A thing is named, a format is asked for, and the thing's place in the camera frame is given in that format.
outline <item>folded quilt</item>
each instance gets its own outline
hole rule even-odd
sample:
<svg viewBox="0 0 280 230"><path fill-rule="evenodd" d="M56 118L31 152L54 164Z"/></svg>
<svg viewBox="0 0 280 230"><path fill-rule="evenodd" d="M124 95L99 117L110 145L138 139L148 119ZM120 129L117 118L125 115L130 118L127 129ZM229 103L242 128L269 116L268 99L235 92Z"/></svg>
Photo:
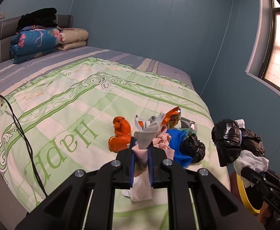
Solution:
<svg viewBox="0 0 280 230"><path fill-rule="evenodd" d="M60 35L61 45L75 41L84 41L89 37L88 31L80 28L65 28L61 31Z"/></svg>
<svg viewBox="0 0 280 230"><path fill-rule="evenodd" d="M22 31L11 39L11 57L38 53L47 49L54 48L60 42L60 32L56 28Z"/></svg>
<svg viewBox="0 0 280 230"><path fill-rule="evenodd" d="M12 63L13 64L19 64L21 62L31 60L31 59L34 59L34 58L38 58L38 57L46 55L48 53L52 53L55 50L56 49L53 47L53 48L49 48L49 49L39 51L39 52L36 52L36 53L30 53L30 54L25 54L25 55L17 55L16 54L16 55L11 56L12 57Z"/></svg>
<svg viewBox="0 0 280 230"><path fill-rule="evenodd" d="M73 49L73 48L83 47L86 44L87 44L86 41L76 41L76 42L71 42L71 43L67 43L67 44L63 44L63 45L58 45L56 47L56 49L60 50L60 51L66 51L66 50Z"/></svg>

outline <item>white cloth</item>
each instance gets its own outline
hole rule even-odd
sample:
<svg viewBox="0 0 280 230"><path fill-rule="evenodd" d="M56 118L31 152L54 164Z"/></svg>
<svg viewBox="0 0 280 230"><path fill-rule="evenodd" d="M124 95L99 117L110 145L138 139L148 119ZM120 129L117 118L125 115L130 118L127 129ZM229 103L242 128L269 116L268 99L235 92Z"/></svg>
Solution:
<svg viewBox="0 0 280 230"><path fill-rule="evenodd" d="M245 122L243 119L237 119L235 122L238 124L239 128L245 128Z"/></svg>
<svg viewBox="0 0 280 230"><path fill-rule="evenodd" d="M130 198L131 201L151 200L153 198L152 189L149 172L145 171L133 178L133 187L129 190L122 190L122 195Z"/></svg>
<svg viewBox="0 0 280 230"><path fill-rule="evenodd" d="M241 170L244 167L250 167L251 169L259 172L266 172L268 170L269 166L269 160L264 157L257 157L254 156L253 153L251 153L248 150L242 150L240 156L237 158L236 161L234 161L234 169L236 173L241 176ZM244 177L241 176L241 180L243 181L243 184L245 188L251 186L254 186L254 184Z"/></svg>

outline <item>bedsheet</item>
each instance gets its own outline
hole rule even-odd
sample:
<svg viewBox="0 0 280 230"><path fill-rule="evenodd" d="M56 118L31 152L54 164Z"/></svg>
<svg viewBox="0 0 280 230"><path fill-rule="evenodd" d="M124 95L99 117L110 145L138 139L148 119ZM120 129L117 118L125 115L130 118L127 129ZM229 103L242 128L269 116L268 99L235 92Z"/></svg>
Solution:
<svg viewBox="0 0 280 230"><path fill-rule="evenodd" d="M110 60L134 69L165 75L193 88L190 76L175 67L145 57L86 46L64 52L57 51L17 65L12 64L11 60L0 63L0 91L5 96L38 76L87 57Z"/></svg>
<svg viewBox="0 0 280 230"><path fill-rule="evenodd" d="M124 116L134 132L136 114L149 118L174 106L181 107L183 117L197 122L198 138L206 146L204 160L188 169L208 168L229 188L227 169L219 166L211 141L213 123L199 95L180 80L91 57L96 54L93 51L88 56L65 60L67 63L41 66L27 78L14 81L12 87L2 85L32 145L47 193L74 170L96 170L115 159L116 154L107 145L115 116ZM0 108L0 172L28 211L44 199L6 103ZM154 190L152 200L137 203L117 190L113 229L168 229L166 189Z"/></svg>

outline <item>gray headboard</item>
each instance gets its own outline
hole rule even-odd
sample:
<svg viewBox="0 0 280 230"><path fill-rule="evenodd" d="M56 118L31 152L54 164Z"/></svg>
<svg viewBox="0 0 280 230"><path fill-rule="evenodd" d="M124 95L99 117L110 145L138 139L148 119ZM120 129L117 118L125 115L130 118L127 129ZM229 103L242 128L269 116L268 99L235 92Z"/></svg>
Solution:
<svg viewBox="0 0 280 230"><path fill-rule="evenodd" d="M14 17L0 21L0 63L10 58L10 42L15 35L18 20L21 17ZM71 15L56 15L55 21L59 27L72 27L73 17Z"/></svg>

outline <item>black cable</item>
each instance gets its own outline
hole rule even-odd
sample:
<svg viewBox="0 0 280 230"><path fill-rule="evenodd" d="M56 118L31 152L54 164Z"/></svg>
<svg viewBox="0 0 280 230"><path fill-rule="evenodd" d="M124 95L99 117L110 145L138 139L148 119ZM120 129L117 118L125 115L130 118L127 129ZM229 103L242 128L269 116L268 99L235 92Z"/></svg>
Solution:
<svg viewBox="0 0 280 230"><path fill-rule="evenodd" d="M33 169L35 178L36 178L36 180L37 180L37 183L38 183L39 187L41 188L41 190L43 191L44 195L47 197L47 193L46 193L46 191L45 191L44 185L43 185L42 180L41 180L41 178L40 178L40 176L39 176L39 173L38 173L38 171L37 171L37 168L36 168L36 166L35 166L35 164L34 164L34 157L33 157L33 151L32 151L31 145L30 145L30 143L29 143L27 137L25 136L25 133L24 133L24 131L23 131L23 128L22 128L20 122L18 121L18 118L17 118L16 115L14 114L13 109L12 109L10 103L7 101L7 99L6 99L4 96L2 96L2 95L0 95L0 98L2 98L4 101L6 101L6 102L7 102L7 105L8 105L9 108L10 108L10 111L11 111L11 113L12 113L12 118L13 118L13 121L14 121L14 123L15 123L15 126L16 126L16 128L18 129L18 131L20 132L21 136L23 137L23 139L24 139L24 141L25 141L25 143L26 143L27 151L28 151L28 154L29 154L29 157L30 157L30 160L31 160L32 169Z"/></svg>

